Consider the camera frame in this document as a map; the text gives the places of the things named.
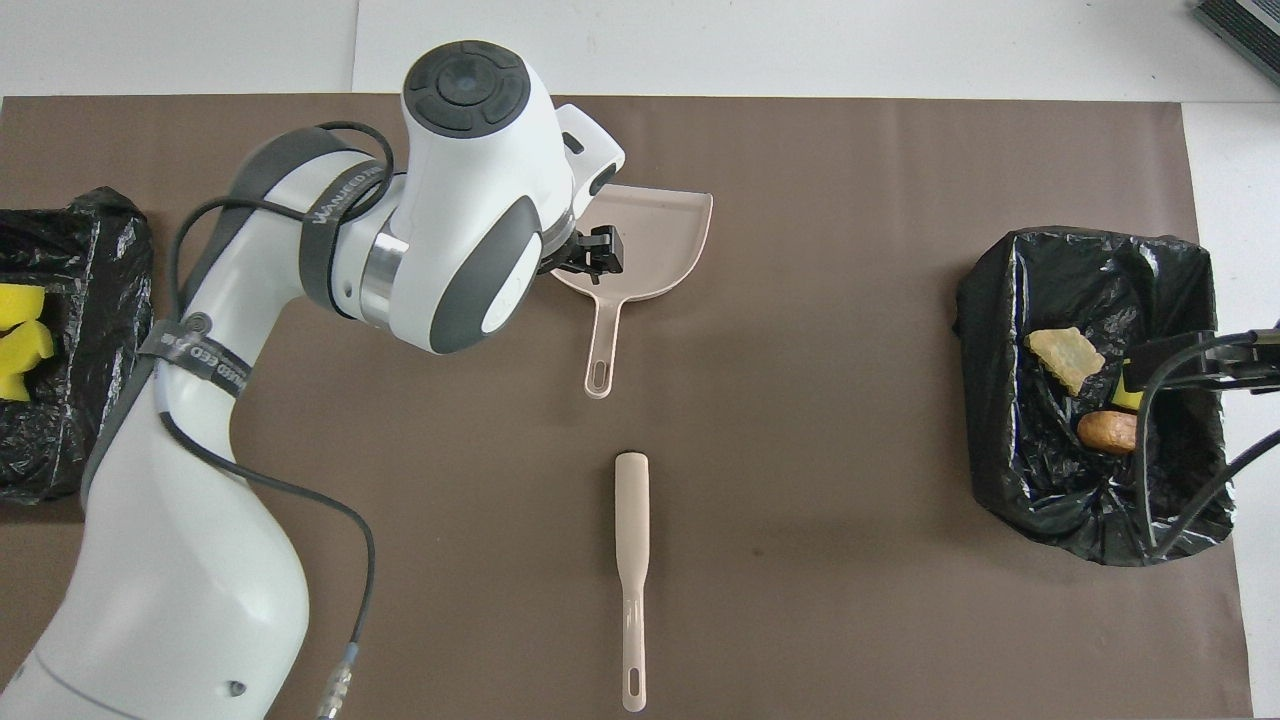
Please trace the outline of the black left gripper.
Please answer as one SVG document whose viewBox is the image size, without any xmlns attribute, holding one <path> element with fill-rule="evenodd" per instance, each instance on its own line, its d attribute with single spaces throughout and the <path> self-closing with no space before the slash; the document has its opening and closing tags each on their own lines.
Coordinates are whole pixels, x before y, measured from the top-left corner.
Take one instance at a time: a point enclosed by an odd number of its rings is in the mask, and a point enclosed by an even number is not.
<svg viewBox="0 0 1280 720">
<path fill-rule="evenodd" d="M 616 225 L 598 225 L 589 233 L 571 232 L 566 242 L 540 260 L 540 273 L 566 270 L 591 278 L 620 274 L 623 269 L 623 241 Z"/>
</svg>

